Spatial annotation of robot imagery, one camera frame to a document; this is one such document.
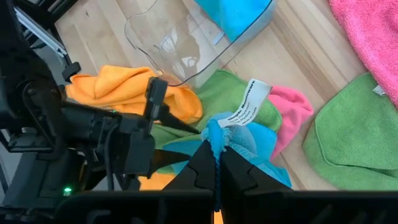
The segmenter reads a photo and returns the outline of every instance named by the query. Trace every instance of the cloth pile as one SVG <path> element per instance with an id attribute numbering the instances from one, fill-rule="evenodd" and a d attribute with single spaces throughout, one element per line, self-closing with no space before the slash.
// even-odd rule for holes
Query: cloth pile
<path id="1" fill-rule="evenodd" d="M 154 76 L 155 73 L 149 68 L 105 66 L 97 77 L 73 76 L 72 84 L 67 86 L 67 94 L 86 105 L 142 114 L 146 103 L 144 94 L 147 82 Z M 230 114 L 230 111 L 236 111 L 246 86 L 247 82 L 224 70 L 216 71 L 196 94 L 187 86 L 169 86 L 165 103 L 170 106 L 170 112 L 202 131 L 202 134 L 155 124 L 151 135 L 155 137 L 157 149 L 194 154 L 203 139 L 211 138 L 206 135 L 208 122 L 211 119 L 220 119 Z M 243 127 L 225 128 L 223 131 L 229 133 L 230 146 L 242 152 L 249 162 L 255 163 L 264 172 L 291 187 L 286 170 L 275 167 L 271 160 L 289 144 L 301 124 L 312 113 L 310 103 L 301 93 L 290 88 L 273 86 L 269 99 L 262 104 L 252 123 Z M 159 172 L 176 175 L 185 164 L 186 162 L 174 164 Z M 157 182 L 164 186 L 168 181 L 160 178 Z"/>

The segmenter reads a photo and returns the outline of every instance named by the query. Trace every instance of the blue towel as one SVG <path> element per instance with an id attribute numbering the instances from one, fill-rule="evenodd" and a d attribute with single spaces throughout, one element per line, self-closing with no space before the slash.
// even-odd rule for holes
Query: blue towel
<path id="1" fill-rule="evenodd" d="M 217 156 L 220 156 L 224 146 L 230 146 L 251 164 L 257 166 L 275 180 L 291 187 L 292 184 L 287 171 L 274 166 L 270 162 L 277 140 L 276 133 L 255 122 L 246 126 L 230 126 L 221 129 L 216 120 L 227 118 L 231 114 L 231 112 L 225 112 L 214 115 L 201 134 L 202 140 L 209 140 L 212 150 Z M 182 141 L 167 144 L 163 149 L 193 155 L 200 145 L 201 141 Z M 174 172 L 178 174 L 185 165 L 187 165 L 187 162 L 179 162 L 173 164 L 172 167 Z"/>
<path id="2" fill-rule="evenodd" d="M 195 0 L 227 35 L 236 40 L 273 0 Z"/>

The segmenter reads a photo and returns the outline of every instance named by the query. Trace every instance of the green led light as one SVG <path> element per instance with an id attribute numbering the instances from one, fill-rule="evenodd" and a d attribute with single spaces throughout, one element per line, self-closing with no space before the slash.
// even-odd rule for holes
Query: green led light
<path id="1" fill-rule="evenodd" d="M 65 189 L 63 191 L 69 193 L 72 191 L 72 189 L 70 187 L 65 187 Z"/>

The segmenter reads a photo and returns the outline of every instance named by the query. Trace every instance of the orange towel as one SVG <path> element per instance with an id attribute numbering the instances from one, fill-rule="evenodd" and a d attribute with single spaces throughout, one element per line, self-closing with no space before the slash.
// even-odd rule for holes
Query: orange towel
<path id="1" fill-rule="evenodd" d="M 150 77 L 156 77 L 150 68 L 105 65 L 97 77 L 84 74 L 72 76 L 72 84 L 67 86 L 67 95 L 84 105 L 143 114 Z M 200 100 L 186 86 L 169 86 L 164 102 L 170 106 L 174 116 L 188 124 L 198 121 L 203 113 Z"/>
<path id="2" fill-rule="evenodd" d="M 160 174 L 158 172 L 155 172 L 150 179 L 138 177 L 141 183 L 140 190 L 162 190 L 174 177 L 175 175 L 172 174 Z M 221 212 L 214 213 L 214 224 L 223 224 Z"/>

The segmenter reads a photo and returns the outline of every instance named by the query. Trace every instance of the pink fuzzy towel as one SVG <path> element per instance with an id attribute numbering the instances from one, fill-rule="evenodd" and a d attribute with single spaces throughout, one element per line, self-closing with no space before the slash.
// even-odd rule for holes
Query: pink fuzzy towel
<path id="1" fill-rule="evenodd" d="M 291 142 L 304 121 L 313 114 L 313 109 L 303 94 L 283 86 L 273 86 L 268 99 L 282 115 L 282 126 L 277 133 L 278 139 L 271 155 L 273 160 Z"/>
<path id="2" fill-rule="evenodd" d="M 398 0 L 330 0 L 374 79 L 398 108 Z"/>

